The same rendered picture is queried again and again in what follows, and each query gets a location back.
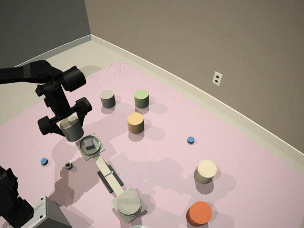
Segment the blue cylinder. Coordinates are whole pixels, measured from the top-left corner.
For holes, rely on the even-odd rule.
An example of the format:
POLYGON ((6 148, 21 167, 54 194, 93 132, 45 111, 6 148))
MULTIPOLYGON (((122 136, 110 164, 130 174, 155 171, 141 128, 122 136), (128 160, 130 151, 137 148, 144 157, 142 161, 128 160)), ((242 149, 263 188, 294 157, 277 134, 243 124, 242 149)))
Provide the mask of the blue cylinder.
POLYGON ((188 137, 187 142, 188 142, 188 143, 194 143, 194 138, 191 137, 191 136, 188 137))
POLYGON ((42 165, 46 165, 48 163, 48 160, 47 160, 47 158, 43 158, 43 159, 41 159, 40 162, 42 165))

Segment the orange cylinder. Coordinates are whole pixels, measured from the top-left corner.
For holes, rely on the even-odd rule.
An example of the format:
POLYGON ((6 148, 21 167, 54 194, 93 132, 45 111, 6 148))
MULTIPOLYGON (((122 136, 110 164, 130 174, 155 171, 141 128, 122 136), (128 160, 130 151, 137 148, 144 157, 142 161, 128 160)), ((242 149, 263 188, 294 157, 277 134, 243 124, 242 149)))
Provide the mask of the orange cylinder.
POLYGON ((187 221, 195 227, 207 223, 212 216, 212 209, 209 204, 203 201, 195 202, 187 211, 187 221))

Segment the green cylinder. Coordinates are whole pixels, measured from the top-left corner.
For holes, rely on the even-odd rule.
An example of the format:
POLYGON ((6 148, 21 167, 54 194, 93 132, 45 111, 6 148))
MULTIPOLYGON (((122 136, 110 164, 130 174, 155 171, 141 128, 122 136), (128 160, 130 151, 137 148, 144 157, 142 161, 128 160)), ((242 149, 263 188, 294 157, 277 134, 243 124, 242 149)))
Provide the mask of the green cylinder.
POLYGON ((134 92, 135 106, 144 109, 149 105, 149 94, 146 90, 140 89, 134 92))

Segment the white hex nut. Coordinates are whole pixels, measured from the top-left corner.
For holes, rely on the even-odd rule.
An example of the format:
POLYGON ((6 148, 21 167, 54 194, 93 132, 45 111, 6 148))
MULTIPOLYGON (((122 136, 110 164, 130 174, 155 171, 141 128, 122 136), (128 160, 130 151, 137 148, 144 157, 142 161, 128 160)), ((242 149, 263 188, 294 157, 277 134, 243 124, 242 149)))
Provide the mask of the white hex nut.
POLYGON ((68 163, 66 163, 65 164, 65 168, 67 169, 67 170, 71 170, 72 169, 72 164, 70 163, 70 162, 68 162, 68 163))

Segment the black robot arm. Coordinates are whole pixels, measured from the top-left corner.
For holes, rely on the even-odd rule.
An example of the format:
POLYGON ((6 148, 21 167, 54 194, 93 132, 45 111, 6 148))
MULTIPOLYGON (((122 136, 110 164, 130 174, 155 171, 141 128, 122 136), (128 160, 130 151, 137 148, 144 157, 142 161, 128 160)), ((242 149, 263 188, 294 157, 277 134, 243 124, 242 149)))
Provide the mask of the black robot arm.
MULTIPOLYGON (((56 105, 65 99, 62 86, 65 91, 72 92, 85 85, 86 78, 76 66, 62 72, 45 60, 0 68, 0 85, 17 82, 43 84, 38 84, 35 92, 38 96, 45 95, 44 101, 49 108, 49 104, 56 105)), ((17 179, 11 168, 5 170, 0 166, 0 216, 14 228, 21 228, 33 218, 34 209, 25 199, 18 197, 17 179)))

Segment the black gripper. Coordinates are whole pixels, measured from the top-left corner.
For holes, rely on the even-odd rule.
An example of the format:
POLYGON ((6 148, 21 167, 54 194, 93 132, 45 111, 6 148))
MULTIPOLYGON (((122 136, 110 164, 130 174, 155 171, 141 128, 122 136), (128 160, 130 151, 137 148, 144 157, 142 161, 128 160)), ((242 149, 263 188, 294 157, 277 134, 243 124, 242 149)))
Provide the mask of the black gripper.
POLYGON ((55 116, 50 119, 48 116, 38 119, 38 126, 43 135, 46 135, 48 133, 56 133, 65 137, 62 130, 56 124, 57 122, 62 121, 63 119, 71 116, 74 112, 76 112, 80 125, 83 127, 85 116, 88 112, 92 111, 90 102, 85 97, 77 100, 75 106, 72 107, 70 107, 66 96, 65 99, 59 104, 49 105, 52 108, 55 116))

